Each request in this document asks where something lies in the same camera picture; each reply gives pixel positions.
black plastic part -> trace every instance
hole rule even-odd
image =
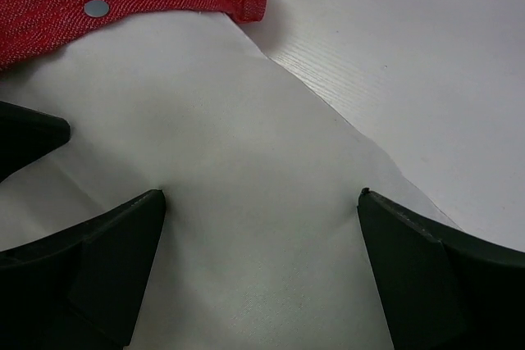
[[[358,214],[396,350],[525,348],[525,253],[368,189]]]
[[[0,180],[69,138],[65,120],[0,102]],[[165,211],[162,191],[150,190],[92,220],[0,252],[0,348],[129,345]]]

button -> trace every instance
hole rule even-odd
[[[84,5],[84,12],[93,18],[100,18],[109,12],[109,4],[103,0],[90,0]]]

gray button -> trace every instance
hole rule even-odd
[[[84,5],[84,12],[93,18],[105,16],[109,12],[109,4],[103,0],[90,0]]]

tabletop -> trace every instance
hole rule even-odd
[[[525,251],[525,0],[269,0],[243,29],[459,227]]]

white surface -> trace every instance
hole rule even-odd
[[[127,18],[4,75],[0,100],[73,127],[0,184],[0,250],[164,190],[131,349],[392,349],[359,192],[447,219],[225,16]]]
[[[243,29],[460,227],[525,251],[525,0],[269,0]]]

